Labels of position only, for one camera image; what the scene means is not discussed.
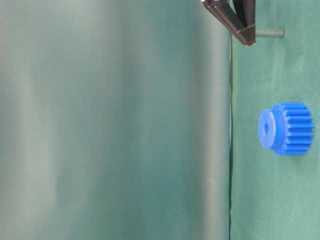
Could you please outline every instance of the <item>gray rod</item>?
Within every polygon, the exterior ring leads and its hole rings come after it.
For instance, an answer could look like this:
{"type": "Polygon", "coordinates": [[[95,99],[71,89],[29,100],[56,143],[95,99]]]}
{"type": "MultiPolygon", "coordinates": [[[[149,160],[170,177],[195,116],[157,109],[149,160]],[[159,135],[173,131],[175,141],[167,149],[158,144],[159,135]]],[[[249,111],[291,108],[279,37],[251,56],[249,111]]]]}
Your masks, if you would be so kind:
{"type": "Polygon", "coordinates": [[[283,38],[285,30],[282,28],[258,28],[255,31],[257,38],[283,38]]]}
{"type": "Polygon", "coordinates": [[[203,72],[203,238],[229,239],[229,33],[218,21],[207,20],[210,29],[203,72]]]}

